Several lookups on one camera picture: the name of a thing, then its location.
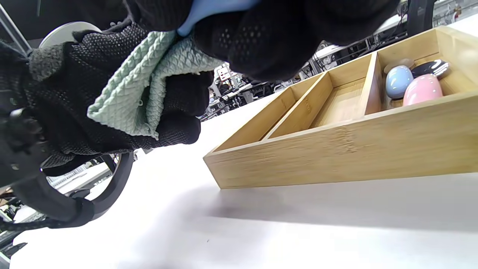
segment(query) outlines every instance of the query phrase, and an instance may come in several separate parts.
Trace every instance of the gray fabric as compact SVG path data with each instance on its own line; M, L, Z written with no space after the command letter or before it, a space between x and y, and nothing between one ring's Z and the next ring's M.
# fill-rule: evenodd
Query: gray fabric
M57 73L63 65L64 45L34 49L30 55L30 74L36 81L42 81Z
M222 61L207 56L187 37L171 46L175 31L150 32L123 62L87 116L129 135L158 139L156 128L163 112L166 78L214 70ZM150 86L148 99L141 97Z

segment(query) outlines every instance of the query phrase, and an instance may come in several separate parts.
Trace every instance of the mint green cloth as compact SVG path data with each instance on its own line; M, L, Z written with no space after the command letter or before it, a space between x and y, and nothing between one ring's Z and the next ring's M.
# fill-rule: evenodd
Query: mint green cloth
M163 111L166 77L211 71L223 63L200 51L192 37L172 46L175 39L175 32L149 33L88 107L88 118L129 135L158 139L156 127ZM150 94L143 102L141 97L147 86Z

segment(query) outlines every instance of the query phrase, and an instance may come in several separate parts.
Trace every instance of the pink egg-shaped object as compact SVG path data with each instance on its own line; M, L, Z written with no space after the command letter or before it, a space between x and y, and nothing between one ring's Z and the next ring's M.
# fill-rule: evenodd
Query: pink egg-shaped object
M428 100L443 97L440 82L432 74L426 74L415 78L408 85L403 97L403 106L413 105Z

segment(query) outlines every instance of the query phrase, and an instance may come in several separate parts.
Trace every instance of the wooden organizer tray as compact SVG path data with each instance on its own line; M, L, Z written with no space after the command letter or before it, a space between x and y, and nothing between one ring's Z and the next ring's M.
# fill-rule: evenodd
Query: wooden organizer tray
M383 68L441 59L444 97L402 107ZM438 27L291 85L204 161L222 189L478 172L478 38Z

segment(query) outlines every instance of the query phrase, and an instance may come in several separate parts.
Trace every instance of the black glove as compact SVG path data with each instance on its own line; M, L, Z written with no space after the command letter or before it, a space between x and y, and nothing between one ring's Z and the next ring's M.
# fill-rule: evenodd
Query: black glove
M196 116L208 106L211 72L167 79L156 129L159 140L131 136L86 117L88 106L147 33L126 21L108 34L75 33L78 42L35 50L29 59L0 44L0 87L15 90L18 105L27 107L40 122L52 152L43 168L47 175L64 174L104 153L191 144L198 139Z
M400 0L261 0L245 12L217 14L195 26L196 45L232 70L261 81L297 74L320 42L348 45L373 34ZM149 29L170 31L185 21L192 0L128 1ZM165 11L174 15L164 21Z

